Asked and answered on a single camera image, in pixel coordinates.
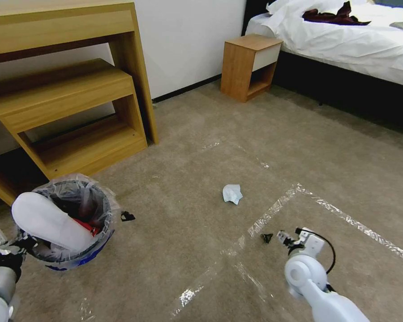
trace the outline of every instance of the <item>black bed frame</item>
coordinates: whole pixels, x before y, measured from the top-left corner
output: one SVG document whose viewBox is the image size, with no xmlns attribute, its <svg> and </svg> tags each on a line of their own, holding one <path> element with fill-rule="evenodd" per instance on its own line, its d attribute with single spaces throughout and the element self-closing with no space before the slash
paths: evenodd
<svg viewBox="0 0 403 322">
<path fill-rule="evenodd" d="M 253 16 L 265 12 L 266 0 L 247 0 L 242 34 Z M 279 54 L 273 83 L 316 99 L 320 105 L 403 131 L 403 85 L 284 51 Z"/>
</svg>

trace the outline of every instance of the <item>dark red cloth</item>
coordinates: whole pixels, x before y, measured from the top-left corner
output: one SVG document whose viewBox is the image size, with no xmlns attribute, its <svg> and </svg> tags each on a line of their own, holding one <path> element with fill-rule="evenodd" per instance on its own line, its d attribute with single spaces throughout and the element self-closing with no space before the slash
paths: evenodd
<svg viewBox="0 0 403 322">
<path fill-rule="evenodd" d="M 368 25 L 368 22 L 360 22 L 355 16 L 349 16 L 351 13 L 351 4 L 349 1 L 343 4 L 337 14 L 334 13 L 319 13 L 318 9 L 306 11 L 303 14 L 303 19 L 311 22 L 325 22 L 335 25 Z"/>
</svg>

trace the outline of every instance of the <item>beige carpet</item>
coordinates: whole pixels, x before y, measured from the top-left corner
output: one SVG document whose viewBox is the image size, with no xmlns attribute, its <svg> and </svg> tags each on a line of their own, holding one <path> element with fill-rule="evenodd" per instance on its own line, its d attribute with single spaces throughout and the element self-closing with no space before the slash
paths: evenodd
<svg viewBox="0 0 403 322">
<path fill-rule="evenodd" d="M 287 250 L 259 237 L 306 226 L 336 248 L 338 292 L 403 322 L 403 134 L 275 86 L 242 104 L 215 82 L 155 112 L 160 144 L 94 176 L 136 220 L 75 270 L 28 258 L 16 321 L 311 321 L 287 292 Z M 0 228 L 12 234 L 4 206 Z"/>
</svg>

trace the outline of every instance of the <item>black debris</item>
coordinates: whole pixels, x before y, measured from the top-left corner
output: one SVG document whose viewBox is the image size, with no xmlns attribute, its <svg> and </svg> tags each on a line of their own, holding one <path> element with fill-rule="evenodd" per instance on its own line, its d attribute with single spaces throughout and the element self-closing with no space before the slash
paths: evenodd
<svg viewBox="0 0 403 322">
<path fill-rule="evenodd" d="M 272 239 L 273 234 L 261 234 L 261 238 L 264 240 L 266 244 L 270 242 L 270 239 Z"/>
<path fill-rule="evenodd" d="M 128 211 L 121 213 L 121 221 L 130 221 L 135 219 L 136 217 L 133 214 L 129 213 Z"/>
</svg>

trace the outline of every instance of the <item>power cord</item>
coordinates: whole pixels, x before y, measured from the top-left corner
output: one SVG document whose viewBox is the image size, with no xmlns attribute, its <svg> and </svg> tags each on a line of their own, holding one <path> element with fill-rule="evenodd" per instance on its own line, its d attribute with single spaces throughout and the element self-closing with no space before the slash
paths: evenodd
<svg viewBox="0 0 403 322">
<path fill-rule="evenodd" d="M 330 243 L 330 241 L 329 241 L 327 238 L 321 236 L 321 235 L 318 234 L 318 233 L 314 233 L 314 232 L 312 232 L 312 231 L 310 231 L 310 230 L 306 230 L 306 229 L 302 229 L 302 228 L 296 228 L 296 234 L 300 235 L 300 233 L 301 233 L 302 231 L 305 231 L 305 232 L 308 232 L 308 233 L 312 233 L 312 234 L 314 234 L 314 235 L 316 235 L 316 236 L 322 238 L 322 239 L 325 240 L 325 241 L 327 242 L 327 244 L 330 246 L 331 251 L 333 252 L 333 262 L 331 263 L 330 268 L 327 270 L 327 274 L 330 273 L 331 270 L 333 269 L 334 265 L 336 264 L 336 251 L 334 250 L 333 245 Z"/>
</svg>

